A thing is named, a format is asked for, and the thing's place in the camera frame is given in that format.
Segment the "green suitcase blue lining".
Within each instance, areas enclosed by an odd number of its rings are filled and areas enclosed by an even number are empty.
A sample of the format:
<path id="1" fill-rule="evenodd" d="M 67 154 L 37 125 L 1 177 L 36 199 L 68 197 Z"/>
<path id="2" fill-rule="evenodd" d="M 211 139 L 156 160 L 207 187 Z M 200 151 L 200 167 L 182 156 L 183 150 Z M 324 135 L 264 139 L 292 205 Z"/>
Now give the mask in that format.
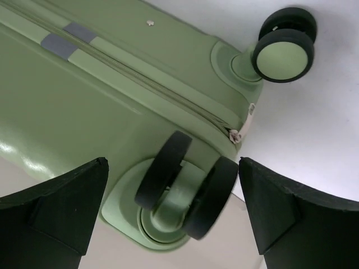
<path id="1" fill-rule="evenodd" d="M 144 1 L 2 1 L 1 157 L 40 182 L 106 158 L 103 219 L 172 251 L 214 226 L 263 82 L 308 73 L 316 37 L 300 7 L 240 51 Z"/>

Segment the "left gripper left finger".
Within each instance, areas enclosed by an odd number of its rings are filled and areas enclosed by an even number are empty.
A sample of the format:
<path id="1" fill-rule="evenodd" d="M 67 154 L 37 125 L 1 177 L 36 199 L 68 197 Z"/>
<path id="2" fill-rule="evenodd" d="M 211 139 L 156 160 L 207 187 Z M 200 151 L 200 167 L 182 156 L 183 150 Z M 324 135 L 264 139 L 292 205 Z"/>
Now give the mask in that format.
<path id="1" fill-rule="evenodd" d="M 1 268 L 78 268 L 108 180 L 104 157 L 1 197 Z"/>

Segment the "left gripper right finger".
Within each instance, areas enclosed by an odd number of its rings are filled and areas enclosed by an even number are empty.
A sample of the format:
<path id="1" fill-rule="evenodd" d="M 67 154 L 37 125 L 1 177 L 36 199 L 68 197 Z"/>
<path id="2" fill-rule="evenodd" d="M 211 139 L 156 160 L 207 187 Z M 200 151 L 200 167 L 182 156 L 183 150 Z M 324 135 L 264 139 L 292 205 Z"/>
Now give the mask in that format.
<path id="1" fill-rule="evenodd" d="M 358 202 L 243 157 L 241 188 L 267 268 L 358 268 Z"/>

